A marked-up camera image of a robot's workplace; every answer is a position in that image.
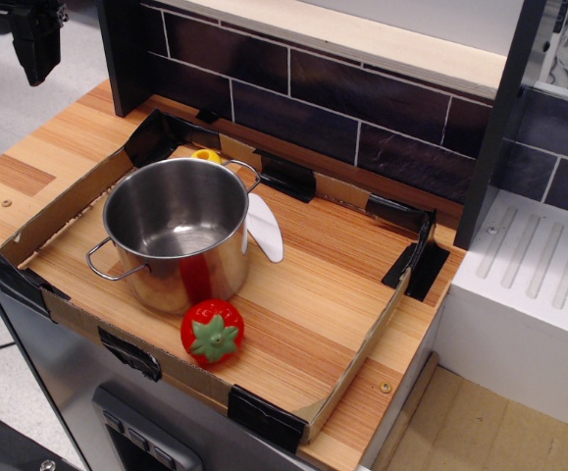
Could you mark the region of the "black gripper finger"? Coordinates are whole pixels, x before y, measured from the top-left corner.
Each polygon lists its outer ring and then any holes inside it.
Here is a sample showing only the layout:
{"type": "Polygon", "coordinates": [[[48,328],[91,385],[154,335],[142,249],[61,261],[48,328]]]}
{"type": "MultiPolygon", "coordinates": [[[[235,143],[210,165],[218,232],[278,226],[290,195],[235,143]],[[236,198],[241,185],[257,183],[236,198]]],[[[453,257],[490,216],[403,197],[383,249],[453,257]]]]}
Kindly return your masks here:
{"type": "Polygon", "coordinates": [[[52,30],[38,39],[14,37],[16,55],[30,86],[39,86],[61,62],[60,31],[52,30]]]}

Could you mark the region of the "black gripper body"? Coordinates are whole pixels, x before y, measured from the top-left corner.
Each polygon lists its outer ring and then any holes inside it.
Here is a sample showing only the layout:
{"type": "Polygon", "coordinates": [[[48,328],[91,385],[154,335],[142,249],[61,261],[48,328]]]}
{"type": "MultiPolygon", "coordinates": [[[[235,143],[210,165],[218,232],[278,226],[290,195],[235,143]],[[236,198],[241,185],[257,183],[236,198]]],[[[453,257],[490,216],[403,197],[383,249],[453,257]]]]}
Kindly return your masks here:
{"type": "Polygon", "coordinates": [[[20,54],[59,54],[60,29],[68,20],[63,1],[17,1],[8,14],[13,44],[20,54]]]}

